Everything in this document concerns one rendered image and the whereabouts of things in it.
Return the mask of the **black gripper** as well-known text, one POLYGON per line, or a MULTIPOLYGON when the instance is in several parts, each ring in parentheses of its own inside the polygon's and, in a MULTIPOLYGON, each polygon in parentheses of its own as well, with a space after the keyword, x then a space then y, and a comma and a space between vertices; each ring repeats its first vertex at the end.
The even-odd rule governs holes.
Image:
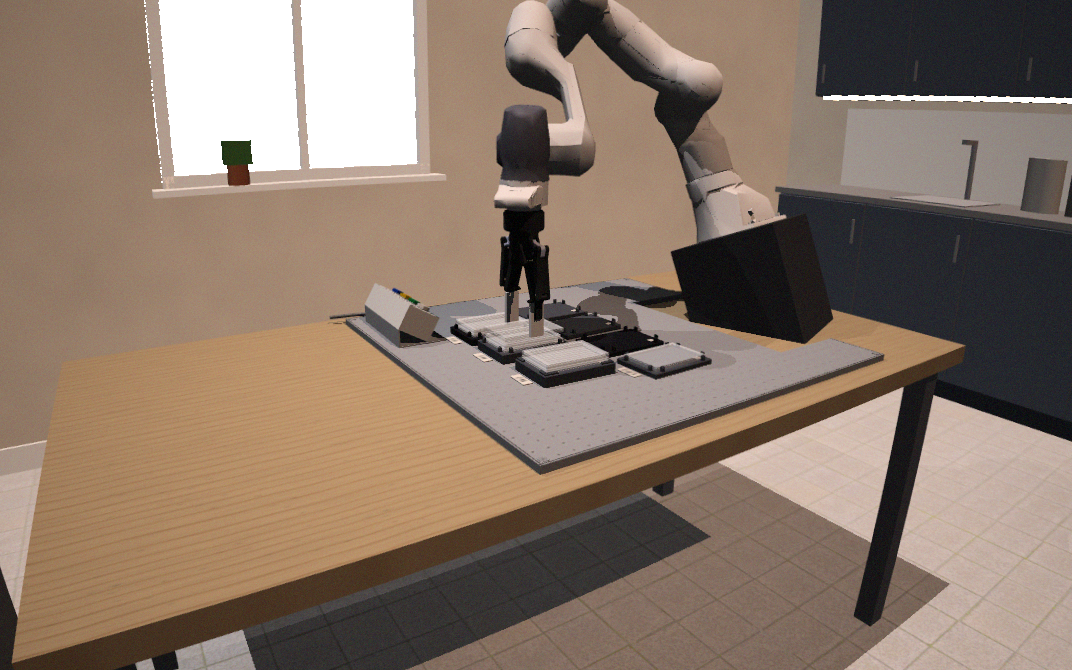
POLYGON ((540 244, 546 212, 519 212, 505 209, 501 237, 500 286, 505 291, 505 323, 519 321, 519 292, 522 267, 528 284, 528 337, 544 336, 544 301, 550 300, 549 245, 540 244), (512 242, 510 242, 512 240, 512 242), (517 243, 519 242, 519 243, 517 243), (510 249, 507 249, 510 248, 510 249), (534 251, 534 252, 532 252, 534 251), (528 260, 531 259, 531 260, 528 260), (506 278, 506 280, 505 280, 506 278))

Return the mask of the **grey button panel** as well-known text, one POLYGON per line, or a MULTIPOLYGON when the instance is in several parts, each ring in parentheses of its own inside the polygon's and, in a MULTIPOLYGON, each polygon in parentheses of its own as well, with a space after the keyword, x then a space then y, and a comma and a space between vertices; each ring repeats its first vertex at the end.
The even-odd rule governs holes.
POLYGON ((377 331, 397 347, 410 347, 440 342, 438 338, 432 336, 438 317, 430 313, 429 309, 403 292, 396 288, 388 292, 375 283, 364 303, 364 313, 333 315, 330 319, 364 317, 366 323, 377 328, 377 331))

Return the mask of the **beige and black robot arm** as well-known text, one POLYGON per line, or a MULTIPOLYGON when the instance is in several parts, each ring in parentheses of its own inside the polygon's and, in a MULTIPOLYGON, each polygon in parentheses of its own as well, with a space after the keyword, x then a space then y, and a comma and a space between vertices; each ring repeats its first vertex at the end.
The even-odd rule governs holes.
POLYGON ((538 211, 548 205, 549 175, 580 176, 594 165, 596 140, 574 64, 565 60, 585 35, 634 81, 659 90, 654 111, 684 168, 697 243, 786 218, 774 213, 764 195, 742 184, 723 134, 709 119, 708 109, 723 92, 717 66, 675 50, 615 0, 549 0, 546 5, 528 0, 515 8, 504 43, 507 71, 522 86, 563 102, 566 123, 548 124, 546 108, 538 105, 504 109, 494 207, 538 211))

